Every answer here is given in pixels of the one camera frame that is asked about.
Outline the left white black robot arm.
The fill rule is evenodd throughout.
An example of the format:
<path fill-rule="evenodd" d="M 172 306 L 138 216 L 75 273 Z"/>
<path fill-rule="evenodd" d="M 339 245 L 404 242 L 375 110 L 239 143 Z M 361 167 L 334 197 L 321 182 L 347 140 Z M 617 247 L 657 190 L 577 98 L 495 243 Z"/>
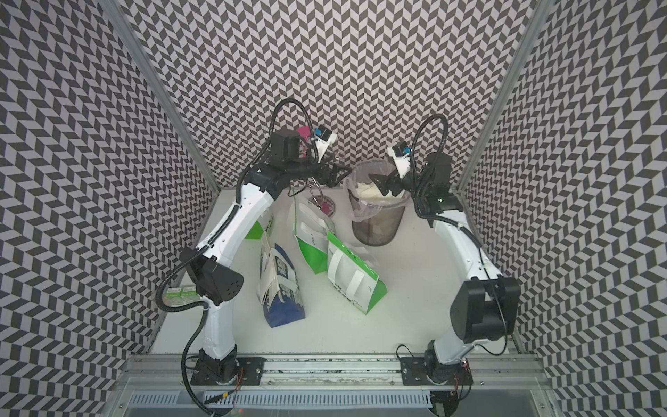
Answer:
<path fill-rule="evenodd" d="M 244 278 L 231 264 L 248 232 L 291 182 L 312 178 L 333 187 L 348 175 L 347 169 L 324 157 L 337 138 L 328 128 L 315 129 L 306 140 L 304 155 L 300 152 L 304 139 L 298 131 L 272 133 L 260 156 L 241 174 L 236 200 L 222 220 L 196 248 L 182 252 L 181 260 L 204 303 L 196 382 L 228 385 L 239 375 L 233 315 Z"/>

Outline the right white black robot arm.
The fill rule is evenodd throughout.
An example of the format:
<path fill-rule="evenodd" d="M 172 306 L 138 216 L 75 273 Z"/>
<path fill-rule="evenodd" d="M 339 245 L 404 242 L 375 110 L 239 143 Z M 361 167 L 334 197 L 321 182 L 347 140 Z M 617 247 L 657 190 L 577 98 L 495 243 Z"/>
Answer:
<path fill-rule="evenodd" d="M 427 345 L 423 366 L 429 382 L 461 387 L 472 383 L 466 357 L 489 342 L 509 342 L 514 332 L 521 290 L 518 281 L 504 276 L 472 232 L 460 199 L 450 185 L 452 160 L 432 152 L 417 169 L 412 151 L 398 145 L 387 151 L 394 168 L 388 175 L 373 174 L 383 196 L 410 193 L 418 218 L 428 221 L 453 258 L 459 279 L 450 307 L 446 333 Z"/>

